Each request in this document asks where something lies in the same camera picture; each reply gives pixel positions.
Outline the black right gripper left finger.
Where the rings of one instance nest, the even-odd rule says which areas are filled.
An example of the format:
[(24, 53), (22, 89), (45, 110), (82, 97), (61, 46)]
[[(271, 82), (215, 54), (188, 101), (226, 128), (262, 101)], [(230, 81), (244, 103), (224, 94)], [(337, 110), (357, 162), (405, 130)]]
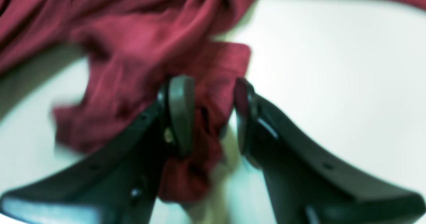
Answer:
[(148, 224), (165, 163), (193, 150), (195, 80), (176, 76), (104, 147), (1, 197), (1, 213), (29, 224)]

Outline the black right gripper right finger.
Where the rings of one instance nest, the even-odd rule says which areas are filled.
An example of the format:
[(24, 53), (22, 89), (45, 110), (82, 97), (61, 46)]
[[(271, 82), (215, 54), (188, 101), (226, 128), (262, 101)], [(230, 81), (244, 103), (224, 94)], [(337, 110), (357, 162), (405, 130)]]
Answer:
[(234, 107), (240, 152), (262, 169), (278, 224), (413, 224), (425, 214), (419, 193), (329, 153), (245, 78)]

